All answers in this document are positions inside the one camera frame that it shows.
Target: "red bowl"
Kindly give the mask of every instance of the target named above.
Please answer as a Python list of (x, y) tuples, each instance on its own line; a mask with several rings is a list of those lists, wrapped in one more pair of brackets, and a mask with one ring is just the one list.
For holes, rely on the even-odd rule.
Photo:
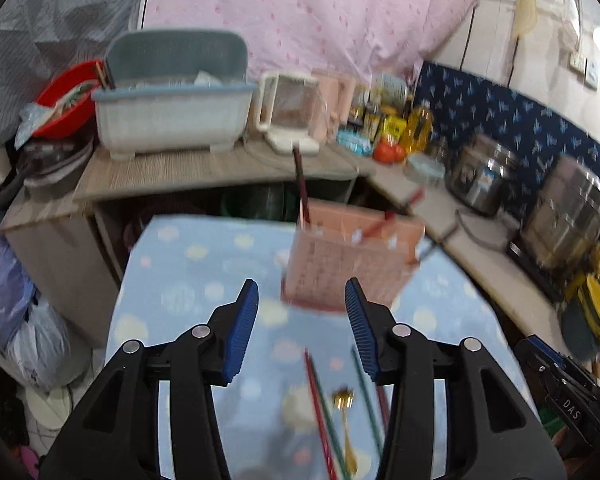
[[(87, 61), (72, 66), (66, 72), (62, 72), (47, 86), (42, 94), (38, 96), (36, 102), (39, 105), (54, 107), (59, 98), (65, 95), (69, 90), (84, 81), (96, 78), (95, 66), (98, 60)], [(99, 84), (89, 90), (67, 113), (58, 117), (55, 121), (45, 124), (33, 132), (34, 137), (44, 137), (45, 139), (63, 139), (73, 135), (78, 128), (83, 126), (96, 111), (96, 105), (91, 100), (93, 92)]]

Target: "pink container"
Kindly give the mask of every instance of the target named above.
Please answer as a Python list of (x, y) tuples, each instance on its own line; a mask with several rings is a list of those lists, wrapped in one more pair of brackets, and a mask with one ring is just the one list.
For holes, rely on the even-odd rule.
[(300, 213), (282, 298), (298, 306), (344, 311), (344, 286), (357, 278), (366, 298), (390, 306), (418, 269), (423, 222), (398, 217), (373, 238), (356, 242), (384, 213), (309, 200), (312, 224)]

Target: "metal screw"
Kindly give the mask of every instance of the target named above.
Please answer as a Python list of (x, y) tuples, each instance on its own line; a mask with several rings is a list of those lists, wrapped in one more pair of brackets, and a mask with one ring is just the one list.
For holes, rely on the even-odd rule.
[(211, 329), (207, 325), (196, 325), (191, 329), (191, 335), (203, 339), (211, 334)]
[(127, 341), (122, 345), (122, 351), (125, 354), (135, 354), (140, 349), (140, 343), (135, 339)]
[(411, 327), (404, 323), (398, 323), (394, 325), (391, 331), (398, 337), (407, 337), (411, 335)]
[(476, 338), (470, 337), (464, 340), (464, 347), (469, 352), (477, 352), (480, 348), (482, 348), (482, 343), (480, 343), (480, 341), (478, 341)]

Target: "wooden countertop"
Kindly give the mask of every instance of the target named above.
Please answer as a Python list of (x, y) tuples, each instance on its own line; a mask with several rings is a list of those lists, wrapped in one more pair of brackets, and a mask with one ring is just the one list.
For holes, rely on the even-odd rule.
[(68, 216), (87, 215), (88, 204), (75, 203), (71, 193), (57, 200), (40, 203), (21, 189), (0, 223), (0, 232), (26, 227), (39, 222), (53, 222)]
[[(401, 166), (376, 164), (376, 172), (368, 180), (382, 195), (398, 204), (404, 203), (419, 186), (404, 176)], [(439, 237), (454, 225), (457, 209), (465, 210), (466, 207), (444, 187), (438, 187), (428, 188), (426, 198), (413, 212), (424, 220), (431, 235)], [(474, 216), (463, 218), (480, 240), (504, 247), (508, 233), (503, 224)], [(484, 288), (524, 335), (536, 334), (556, 351), (570, 354), (551, 303), (506, 254), (477, 245), (463, 229), (446, 243), (445, 250)]]
[[(302, 159), (307, 178), (352, 180), (371, 174), (373, 163), (337, 144)], [(74, 200), (97, 202), (167, 191), (293, 180), (293, 157), (277, 155), (263, 140), (239, 144), (230, 152), (187, 150), (137, 155), (119, 162), (99, 146), (75, 190)]]

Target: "power outlet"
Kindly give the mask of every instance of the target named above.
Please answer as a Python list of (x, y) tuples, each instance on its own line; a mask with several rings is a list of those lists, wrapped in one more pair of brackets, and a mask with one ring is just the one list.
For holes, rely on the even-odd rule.
[(572, 52), (569, 58), (569, 67), (575, 73), (584, 76), (587, 72), (587, 58), (579, 52)]
[(600, 65), (595, 61), (587, 61), (587, 73), (584, 78), (584, 84), (592, 90), (600, 88)]

